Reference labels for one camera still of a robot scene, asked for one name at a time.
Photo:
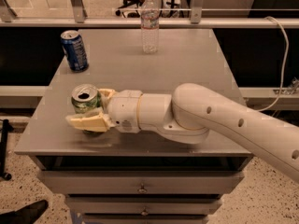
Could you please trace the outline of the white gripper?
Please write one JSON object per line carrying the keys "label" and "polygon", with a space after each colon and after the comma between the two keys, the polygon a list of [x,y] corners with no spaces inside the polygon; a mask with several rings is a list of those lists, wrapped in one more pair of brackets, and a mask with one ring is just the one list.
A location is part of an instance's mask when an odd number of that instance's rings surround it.
{"label": "white gripper", "polygon": [[106,114],[102,107],[84,114],[66,116],[67,123],[75,129],[105,133],[115,128],[121,133],[139,133],[137,109],[142,96],[141,91],[99,89],[102,106],[107,106]]}

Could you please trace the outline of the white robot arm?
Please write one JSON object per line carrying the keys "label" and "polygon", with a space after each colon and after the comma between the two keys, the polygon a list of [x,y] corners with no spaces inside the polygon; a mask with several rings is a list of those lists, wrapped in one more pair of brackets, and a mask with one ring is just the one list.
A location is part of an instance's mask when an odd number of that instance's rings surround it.
{"label": "white robot arm", "polygon": [[204,86],[185,83],[171,94],[100,90],[103,105],[66,118],[69,125],[104,133],[151,131],[200,144],[215,131],[299,182],[299,127],[236,103]]}

